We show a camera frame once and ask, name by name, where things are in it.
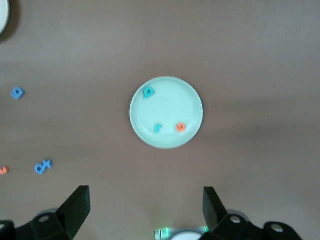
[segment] plate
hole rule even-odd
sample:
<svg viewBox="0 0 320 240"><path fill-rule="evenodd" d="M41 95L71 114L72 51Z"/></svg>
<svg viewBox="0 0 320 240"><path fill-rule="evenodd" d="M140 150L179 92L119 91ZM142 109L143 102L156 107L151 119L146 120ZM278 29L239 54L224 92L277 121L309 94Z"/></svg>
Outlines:
<svg viewBox="0 0 320 240"><path fill-rule="evenodd" d="M147 81L134 94L130 120L135 133L148 145L174 149L199 131L203 106L196 90L186 81L161 76Z"/></svg>
<svg viewBox="0 0 320 240"><path fill-rule="evenodd" d="M9 20L9 0L0 0L0 35L7 26Z"/></svg>

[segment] light green plate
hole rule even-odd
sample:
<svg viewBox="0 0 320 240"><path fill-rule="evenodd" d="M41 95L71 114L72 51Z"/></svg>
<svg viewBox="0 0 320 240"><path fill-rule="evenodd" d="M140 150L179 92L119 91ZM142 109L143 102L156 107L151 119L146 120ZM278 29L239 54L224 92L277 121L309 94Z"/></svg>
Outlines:
<svg viewBox="0 0 320 240"><path fill-rule="evenodd" d="M189 83L161 76L147 81L136 91L130 120L135 133L145 143L159 149L173 149L197 134L203 112L201 99ZM177 130L180 123L185 124L184 131Z"/></svg>
<svg viewBox="0 0 320 240"><path fill-rule="evenodd" d="M8 0L0 0L0 35L5 30L9 20L10 6Z"/></svg>

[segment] plate rim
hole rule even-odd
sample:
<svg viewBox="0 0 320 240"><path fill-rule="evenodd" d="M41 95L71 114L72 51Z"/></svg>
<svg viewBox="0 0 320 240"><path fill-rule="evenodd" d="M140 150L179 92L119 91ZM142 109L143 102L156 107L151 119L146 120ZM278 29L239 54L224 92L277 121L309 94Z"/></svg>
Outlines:
<svg viewBox="0 0 320 240"><path fill-rule="evenodd" d="M9 2L9 0L0 0L0 1L7 4L6 19L4 20L3 28L0 29L0 35L1 35L5 31L5 29L6 29L7 25L8 25L8 22L9 22L9 18L10 18L10 2Z"/></svg>
<svg viewBox="0 0 320 240"><path fill-rule="evenodd" d="M163 146L159 146L159 145L156 145L156 144L152 144L150 142L147 142L139 133L138 131L136 130L136 127L135 125L133 124L133 102L134 102L134 99L137 97L137 95L139 94L139 92L148 84L152 83L152 82L156 82L156 81L159 81L159 80L163 80L163 79L169 79L169 80L174 80L174 81L178 81L186 86L189 87L189 89L191 89L195 95L197 96L197 99L201 105L201 116L200 116L200 121L199 121L199 126L197 127L194 135L192 135L192 137L190 139L188 139L187 141L184 141L182 143L179 143L179 144L175 144L173 146L170 146L170 147L163 147ZM175 149L175 148L178 148L178 147L181 147L185 144L187 144L188 142L190 142L196 135L197 133L199 132L199 129L201 128L201 125L202 125L202 122L203 122L203 118L204 118L204 107L203 107L203 104L202 104L202 101L201 101L201 98L198 94L198 92L196 91L196 89L190 84L188 83L187 81L181 79L181 78L178 78L178 77L175 77L175 76L158 76L158 77L155 77L155 78L152 78L148 81L146 81L145 83L143 83L134 93L133 97L132 97L132 100L131 100L131 103L130 103L130 109L129 109L129 115L130 115L130 122L131 122L131 126L135 132L135 134L144 142L146 143L147 145L149 146L152 146L154 148L157 148L157 149Z"/></svg>

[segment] screw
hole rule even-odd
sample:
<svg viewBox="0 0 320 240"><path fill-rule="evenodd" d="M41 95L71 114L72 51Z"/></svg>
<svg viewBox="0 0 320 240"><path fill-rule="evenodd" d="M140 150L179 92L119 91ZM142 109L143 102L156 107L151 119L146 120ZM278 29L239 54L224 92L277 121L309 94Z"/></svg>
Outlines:
<svg viewBox="0 0 320 240"><path fill-rule="evenodd" d="M272 224L271 228L276 231L277 233L283 233L284 229L279 224Z"/></svg>
<svg viewBox="0 0 320 240"><path fill-rule="evenodd" d="M25 90L23 90L21 87L18 87L18 86L16 86L11 92L11 96L14 99L20 99L23 97L24 94L25 94Z"/></svg>
<svg viewBox="0 0 320 240"><path fill-rule="evenodd" d="M152 87L147 87L143 91L143 95L145 99L150 98L154 94L155 94L155 90Z"/></svg>
<svg viewBox="0 0 320 240"><path fill-rule="evenodd" d="M52 168L52 161L51 160L46 160L44 159L43 164L38 163L37 165L35 165L34 170L37 174L42 175L46 169L51 169Z"/></svg>
<svg viewBox="0 0 320 240"><path fill-rule="evenodd" d="M9 172L9 167L3 166L0 168L0 175L5 175Z"/></svg>
<svg viewBox="0 0 320 240"><path fill-rule="evenodd" d="M186 130L186 125L183 122L180 122L176 125L175 129L180 132L183 133Z"/></svg>
<svg viewBox="0 0 320 240"><path fill-rule="evenodd" d="M240 218L237 217L237 216L232 216L232 217L230 217L230 220L231 220L234 224L239 224L239 223L241 223Z"/></svg>
<svg viewBox="0 0 320 240"><path fill-rule="evenodd" d="M155 132L156 132L157 134L159 133L160 128L162 128L162 125L159 124L159 123L157 123L157 124L155 125Z"/></svg>

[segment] bolt head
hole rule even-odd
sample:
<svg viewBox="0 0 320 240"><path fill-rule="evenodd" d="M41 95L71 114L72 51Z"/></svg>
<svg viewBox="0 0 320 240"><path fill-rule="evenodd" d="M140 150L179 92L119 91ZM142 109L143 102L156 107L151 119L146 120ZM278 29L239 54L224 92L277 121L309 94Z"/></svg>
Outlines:
<svg viewBox="0 0 320 240"><path fill-rule="evenodd" d="M239 224L241 223L241 220L238 216L232 216L230 217L231 222L233 222L234 224Z"/></svg>
<svg viewBox="0 0 320 240"><path fill-rule="evenodd" d="M47 215L45 215L45 216L43 216L43 217L41 217L40 219L39 219L39 222L40 223L44 223L44 222L46 222L47 220L49 220L49 216L47 216Z"/></svg>
<svg viewBox="0 0 320 240"><path fill-rule="evenodd" d="M277 233L283 233L284 232L284 229L282 228L282 226L280 226L279 224L276 224L276 223L272 224L271 228Z"/></svg>

